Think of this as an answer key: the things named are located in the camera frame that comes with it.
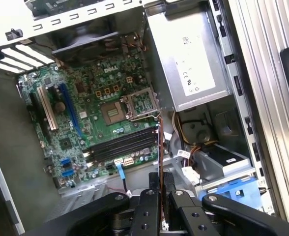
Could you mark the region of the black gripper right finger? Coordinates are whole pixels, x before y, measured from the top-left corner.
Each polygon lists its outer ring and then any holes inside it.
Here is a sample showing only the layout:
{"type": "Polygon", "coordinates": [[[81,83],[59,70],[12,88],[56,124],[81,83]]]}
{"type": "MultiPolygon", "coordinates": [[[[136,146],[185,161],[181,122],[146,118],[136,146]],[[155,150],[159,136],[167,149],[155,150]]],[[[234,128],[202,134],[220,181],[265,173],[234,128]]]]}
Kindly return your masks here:
{"type": "Polygon", "coordinates": [[[172,173],[163,174],[163,211],[170,230],[190,236],[221,236],[216,225],[225,225],[226,236],[289,236],[289,223],[219,194],[201,201],[176,189],[172,173]]]}

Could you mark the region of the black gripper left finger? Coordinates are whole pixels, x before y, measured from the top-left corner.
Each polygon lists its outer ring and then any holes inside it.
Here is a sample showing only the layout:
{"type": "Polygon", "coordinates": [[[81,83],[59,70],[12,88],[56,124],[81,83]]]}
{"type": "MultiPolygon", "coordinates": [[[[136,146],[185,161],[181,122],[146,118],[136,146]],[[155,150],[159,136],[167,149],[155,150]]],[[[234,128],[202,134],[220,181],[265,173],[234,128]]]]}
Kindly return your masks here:
{"type": "Polygon", "coordinates": [[[114,192],[25,233],[27,236],[157,236],[159,175],[149,173],[149,188],[129,198],[114,192]]]}

